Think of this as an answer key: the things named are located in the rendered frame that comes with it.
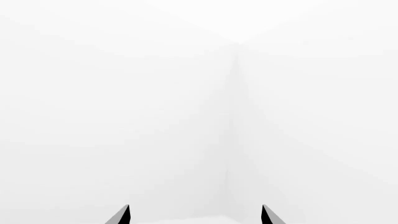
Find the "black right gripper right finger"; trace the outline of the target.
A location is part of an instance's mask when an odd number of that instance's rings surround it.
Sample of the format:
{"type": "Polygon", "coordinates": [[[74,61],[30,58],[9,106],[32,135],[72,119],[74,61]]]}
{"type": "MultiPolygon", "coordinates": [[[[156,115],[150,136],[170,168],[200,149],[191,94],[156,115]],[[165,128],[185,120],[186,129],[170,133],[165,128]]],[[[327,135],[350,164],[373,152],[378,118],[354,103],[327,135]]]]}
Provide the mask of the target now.
{"type": "Polygon", "coordinates": [[[267,205],[262,205],[261,221],[262,224],[286,224],[267,205]]]}

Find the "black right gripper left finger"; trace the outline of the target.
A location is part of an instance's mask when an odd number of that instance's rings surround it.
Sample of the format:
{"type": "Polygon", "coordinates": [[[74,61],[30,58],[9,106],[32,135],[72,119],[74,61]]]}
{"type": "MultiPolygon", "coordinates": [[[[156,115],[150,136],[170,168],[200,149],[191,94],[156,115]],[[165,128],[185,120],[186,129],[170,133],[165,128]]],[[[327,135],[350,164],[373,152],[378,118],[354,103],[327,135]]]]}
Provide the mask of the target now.
{"type": "Polygon", "coordinates": [[[130,224],[131,213],[129,205],[123,206],[105,224],[130,224]]]}

